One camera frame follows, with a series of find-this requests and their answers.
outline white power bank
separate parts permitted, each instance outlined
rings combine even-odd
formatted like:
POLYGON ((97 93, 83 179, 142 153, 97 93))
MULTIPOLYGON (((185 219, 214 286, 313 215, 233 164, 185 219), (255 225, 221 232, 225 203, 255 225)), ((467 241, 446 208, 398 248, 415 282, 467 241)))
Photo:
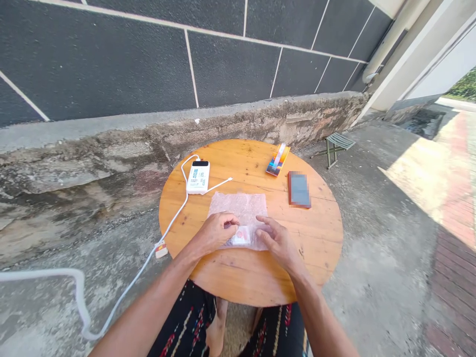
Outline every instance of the white power bank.
POLYGON ((187 193, 206 194, 209 176, 210 163, 208 161, 194 161, 188 174, 187 193))

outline hand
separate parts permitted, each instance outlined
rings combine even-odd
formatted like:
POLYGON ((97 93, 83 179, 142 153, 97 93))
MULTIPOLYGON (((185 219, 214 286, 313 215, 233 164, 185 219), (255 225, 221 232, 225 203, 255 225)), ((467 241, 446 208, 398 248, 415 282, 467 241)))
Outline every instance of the hand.
POLYGON ((270 217, 256 216, 256 219, 271 228, 271 236, 261 229, 256 230, 256 234, 266 244, 279 265, 288 274, 296 273, 302 268, 305 269, 304 261, 299 256, 293 240, 289 237, 288 229, 270 217))
POLYGON ((238 230, 238 218, 231 212, 214 213, 203 223, 188 245, 194 246, 200 257, 217 250, 238 230))

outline bubble wrap bag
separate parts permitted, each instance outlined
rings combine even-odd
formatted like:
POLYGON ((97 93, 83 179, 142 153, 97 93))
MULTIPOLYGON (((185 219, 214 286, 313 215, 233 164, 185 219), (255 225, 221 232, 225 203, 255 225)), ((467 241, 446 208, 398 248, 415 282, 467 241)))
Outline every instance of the bubble wrap bag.
POLYGON ((249 248, 253 250, 268 250, 263 241, 256 235, 256 230, 269 231, 267 225, 256 219, 256 215, 267 216, 266 195, 259 194, 224 194, 216 192, 210 203, 208 216, 214 213, 229 211, 234 213, 240 227, 220 249, 224 248, 249 248))

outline wood grain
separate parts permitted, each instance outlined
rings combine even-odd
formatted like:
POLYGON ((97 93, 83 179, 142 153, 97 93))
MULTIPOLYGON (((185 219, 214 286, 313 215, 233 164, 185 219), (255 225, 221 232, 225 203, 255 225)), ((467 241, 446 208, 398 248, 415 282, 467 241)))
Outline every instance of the wood grain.
MULTIPOLYGON (((209 187, 228 177, 233 180, 206 195, 189 196, 165 238, 173 258, 206 220, 215 191, 264 193, 268 215, 288 228, 316 282, 323 285, 329 279, 342 250, 339 206, 321 176, 293 153, 289 154, 277 178, 265 173, 276 149, 274 145, 259 141, 233 139, 214 142, 193 152, 210 162, 209 187), (307 174, 312 208, 289 206, 289 171, 307 174)), ((159 207, 162 234, 185 200, 185 180, 180 170, 185 159, 172 171, 162 192, 159 207)), ((187 176, 191 163, 192 160, 184 166, 187 176)), ((267 251, 217 250, 200 261, 191 279, 209 293, 236 303, 265 307, 296 301, 288 274, 267 251)))

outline drain pipe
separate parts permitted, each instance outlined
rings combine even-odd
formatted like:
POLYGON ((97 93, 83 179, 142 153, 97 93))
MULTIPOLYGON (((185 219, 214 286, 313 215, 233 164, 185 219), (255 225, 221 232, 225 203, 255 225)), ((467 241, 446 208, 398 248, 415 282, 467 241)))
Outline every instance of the drain pipe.
POLYGON ((411 27, 421 12, 428 5, 430 0, 406 0, 397 15, 395 22, 385 35, 382 43, 378 47, 372 59, 363 71, 362 81, 366 84, 370 83, 373 77, 378 73, 378 68, 382 64, 385 57, 400 37, 401 33, 407 27, 411 27))

